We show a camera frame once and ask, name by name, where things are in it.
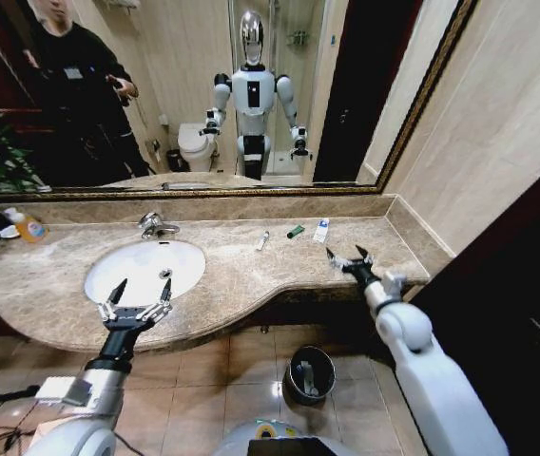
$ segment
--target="robot chest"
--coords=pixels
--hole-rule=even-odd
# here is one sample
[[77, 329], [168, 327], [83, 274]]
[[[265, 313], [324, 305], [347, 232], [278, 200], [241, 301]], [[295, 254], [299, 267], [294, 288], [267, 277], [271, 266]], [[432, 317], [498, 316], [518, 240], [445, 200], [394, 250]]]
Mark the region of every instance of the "robot chest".
[[274, 85], [274, 77], [270, 72], [238, 71], [232, 77], [235, 107], [244, 114], [263, 114], [274, 104]]

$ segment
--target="toilet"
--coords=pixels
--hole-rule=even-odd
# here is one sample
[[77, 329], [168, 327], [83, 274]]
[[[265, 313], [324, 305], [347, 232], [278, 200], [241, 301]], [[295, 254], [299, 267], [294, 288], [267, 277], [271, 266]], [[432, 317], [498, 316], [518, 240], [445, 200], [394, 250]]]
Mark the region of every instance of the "toilet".
[[179, 125], [177, 144], [183, 159], [190, 165], [190, 171], [210, 171], [211, 156], [216, 149], [214, 135], [199, 135], [203, 123], [182, 123]]

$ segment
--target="cable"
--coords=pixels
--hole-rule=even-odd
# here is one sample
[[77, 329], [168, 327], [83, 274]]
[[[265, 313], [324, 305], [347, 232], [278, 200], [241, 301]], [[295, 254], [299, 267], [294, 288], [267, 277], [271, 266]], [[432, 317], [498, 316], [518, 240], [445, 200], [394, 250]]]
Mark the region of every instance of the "cable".
[[130, 444], [129, 442], [127, 442], [127, 441], [125, 440], [125, 438], [124, 438], [122, 435], [120, 435], [118, 432], [114, 431], [114, 435], [118, 438], [118, 440], [120, 440], [123, 444], [125, 444], [125, 446], [126, 446], [128, 449], [130, 449], [133, 453], [135, 453], [135, 454], [138, 455], [138, 456], [145, 456], [141, 451], [139, 451], [139, 450], [136, 449], [136, 448], [133, 448], [133, 447], [131, 446], [131, 444]]
[[6, 454], [6, 452], [11, 449], [14, 444], [16, 443], [19, 448], [19, 455], [22, 452], [21, 448], [21, 438], [24, 435], [33, 435], [34, 431], [23, 431], [19, 427], [7, 427], [7, 426], [0, 426], [0, 429], [8, 429], [7, 432], [3, 432], [0, 434], [0, 441], [6, 439], [6, 442], [4, 443], [4, 449], [0, 452], [0, 454]]

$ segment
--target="person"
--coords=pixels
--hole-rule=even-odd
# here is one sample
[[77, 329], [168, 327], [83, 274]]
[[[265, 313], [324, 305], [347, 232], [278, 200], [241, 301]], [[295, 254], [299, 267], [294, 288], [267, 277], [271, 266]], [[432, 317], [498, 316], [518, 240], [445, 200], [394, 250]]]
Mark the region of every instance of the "person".
[[63, 184], [100, 185], [147, 176], [149, 164], [124, 111], [139, 96], [132, 78], [101, 38], [71, 20], [67, 0], [34, 2], [42, 18], [32, 33], [39, 59], [29, 49], [25, 56], [61, 125], [59, 136], [67, 143], [75, 138], [87, 155], [76, 159], [72, 151], [78, 176], [71, 173], [65, 179], [77, 182]]

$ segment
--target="sink drain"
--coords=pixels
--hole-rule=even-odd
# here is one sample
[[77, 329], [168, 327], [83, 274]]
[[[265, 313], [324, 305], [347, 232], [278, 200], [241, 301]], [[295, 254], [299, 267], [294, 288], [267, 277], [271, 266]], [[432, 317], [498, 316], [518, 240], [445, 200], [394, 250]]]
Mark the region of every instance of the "sink drain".
[[162, 269], [158, 274], [159, 278], [169, 278], [173, 275], [173, 271], [170, 269]]

